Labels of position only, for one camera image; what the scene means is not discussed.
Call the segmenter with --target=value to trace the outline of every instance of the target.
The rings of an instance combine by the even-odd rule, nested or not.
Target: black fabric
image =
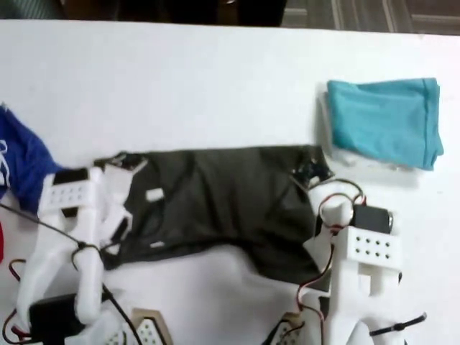
[[[290,174],[311,161],[326,166],[321,148],[122,154],[148,163],[134,176],[125,203],[133,215],[132,230],[117,255],[103,253],[106,269],[233,244],[265,277],[298,284],[318,274],[303,248],[314,234],[316,218]],[[154,188],[162,188],[165,198],[150,203],[145,192]]]

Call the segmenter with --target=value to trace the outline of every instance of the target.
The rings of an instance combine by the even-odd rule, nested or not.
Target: red wire
[[[302,291],[302,289],[308,287],[309,285],[312,285],[313,283],[318,282],[322,277],[324,277],[324,275],[326,275],[329,268],[331,267],[333,255],[334,255],[334,245],[331,244],[331,255],[329,255],[329,260],[328,260],[326,267],[324,267],[324,270],[317,277],[313,278],[312,280],[308,280],[299,285],[297,289],[297,295],[296,295],[297,307],[299,308],[299,311],[302,311],[304,308],[309,308],[308,306],[304,305],[302,301],[300,300],[300,292]]]
[[[21,281],[21,277],[18,275],[17,271],[14,269],[14,266],[13,264],[16,264],[18,262],[21,262],[21,263],[25,263],[26,260],[24,259],[14,259],[12,260],[9,264],[8,264],[8,269],[10,271],[10,273],[13,275],[13,277],[18,281],[20,282]],[[6,334],[6,327],[8,326],[8,323],[13,319],[13,317],[17,314],[17,311],[16,309],[14,309],[11,314],[9,314],[9,316],[6,318],[4,324],[3,324],[3,328],[1,329],[1,335],[3,336],[3,339],[8,343],[8,344],[13,344],[13,345],[22,345],[22,344],[31,344],[33,343],[32,340],[28,340],[28,341],[23,341],[22,339],[23,338],[27,338],[27,337],[30,337],[30,334],[28,333],[25,333],[23,331],[21,331],[18,327],[16,326],[13,326],[11,328],[11,332],[16,335],[18,338],[19,338],[19,341],[12,341],[10,338],[8,338],[7,334]]]
[[[4,324],[3,324],[3,328],[1,329],[1,335],[3,336],[3,339],[8,343],[8,344],[13,344],[13,345],[22,345],[22,344],[32,344],[33,341],[32,340],[27,340],[27,341],[23,341],[23,340],[20,340],[20,341],[12,341],[10,338],[8,338],[7,334],[6,334],[6,327],[8,326],[8,323],[13,319],[13,317],[16,315],[16,309],[14,309],[12,311],[11,314],[9,314],[9,316],[6,318]]]
[[[329,229],[343,229],[344,227],[348,226],[350,221],[351,221],[351,218],[349,219],[348,221],[348,224],[345,224],[345,225],[341,225],[341,224],[327,224],[325,221],[324,221],[324,218],[323,218],[323,207],[324,207],[324,204],[327,203],[329,200],[331,200],[332,198],[336,197],[336,196],[342,196],[344,198],[346,198],[351,205],[354,204],[354,199],[351,199],[348,194],[345,194],[345,193],[332,193],[331,195],[328,195],[326,196],[319,204],[319,207],[318,207],[318,215],[321,217],[321,220],[323,221],[323,224],[326,228],[329,228]]]
[[[22,264],[25,264],[26,260],[24,260],[24,259],[14,259],[8,264],[8,269],[9,269],[10,273],[13,275],[13,277],[15,277],[18,282],[20,282],[21,277],[17,274],[16,270],[13,267],[13,264],[16,264],[17,262],[21,262]]]
[[[321,330],[321,345],[324,345],[324,314],[320,310],[316,310],[315,308],[308,307],[306,305],[305,305],[305,309],[313,311],[316,313],[316,315],[318,315],[320,330]]]

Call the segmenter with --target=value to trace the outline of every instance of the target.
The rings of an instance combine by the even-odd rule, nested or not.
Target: folded towel
[[[333,143],[384,162],[432,170],[444,153],[435,78],[328,82]]]

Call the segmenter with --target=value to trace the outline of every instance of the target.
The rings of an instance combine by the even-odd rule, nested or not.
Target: white tabletop
[[[404,316],[428,314],[405,331],[409,345],[458,343],[460,37],[2,21],[0,47],[0,99],[69,166],[119,150],[315,143],[327,80],[436,77],[446,154],[435,171],[412,185],[356,180],[402,224]],[[5,211],[0,219],[3,323],[17,291],[6,264],[27,258],[35,227]],[[69,272],[60,288],[73,288]],[[294,308],[293,285],[252,273],[232,248],[125,265],[107,282],[160,310],[176,344],[260,344]]]

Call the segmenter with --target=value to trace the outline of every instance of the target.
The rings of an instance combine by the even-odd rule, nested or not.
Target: white bracket
[[[346,344],[362,321],[371,330],[400,322],[400,239],[348,226],[336,237],[326,345]],[[373,338],[375,345],[404,345],[400,332]]]

